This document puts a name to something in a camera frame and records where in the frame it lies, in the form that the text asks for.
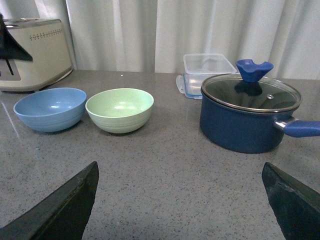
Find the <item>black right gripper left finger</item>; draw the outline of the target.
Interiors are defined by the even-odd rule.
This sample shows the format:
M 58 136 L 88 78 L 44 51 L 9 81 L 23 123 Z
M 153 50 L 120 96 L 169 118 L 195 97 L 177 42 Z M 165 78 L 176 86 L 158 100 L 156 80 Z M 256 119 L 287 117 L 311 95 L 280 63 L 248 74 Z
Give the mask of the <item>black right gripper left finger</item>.
M 88 224 L 99 181 L 96 161 L 29 211 L 0 229 L 2 240 L 80 240 Z

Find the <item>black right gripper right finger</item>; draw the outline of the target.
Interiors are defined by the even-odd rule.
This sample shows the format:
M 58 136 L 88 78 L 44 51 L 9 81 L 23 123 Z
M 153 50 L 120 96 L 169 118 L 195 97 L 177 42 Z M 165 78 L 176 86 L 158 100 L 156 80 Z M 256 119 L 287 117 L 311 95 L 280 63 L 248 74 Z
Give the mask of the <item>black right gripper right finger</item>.
M 269 205 L 287 240 L 320 238 L 320 194 L 266 162 L 261 178 Z

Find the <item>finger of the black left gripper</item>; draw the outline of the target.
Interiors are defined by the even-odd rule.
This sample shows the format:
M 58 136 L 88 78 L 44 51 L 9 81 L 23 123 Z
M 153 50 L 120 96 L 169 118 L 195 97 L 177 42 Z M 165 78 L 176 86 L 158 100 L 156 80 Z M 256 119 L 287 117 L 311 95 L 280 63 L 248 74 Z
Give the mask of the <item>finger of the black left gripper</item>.
M 0 15 L 0 58 L 33 61 L 33 57 L 9 33 L 2 14 Z

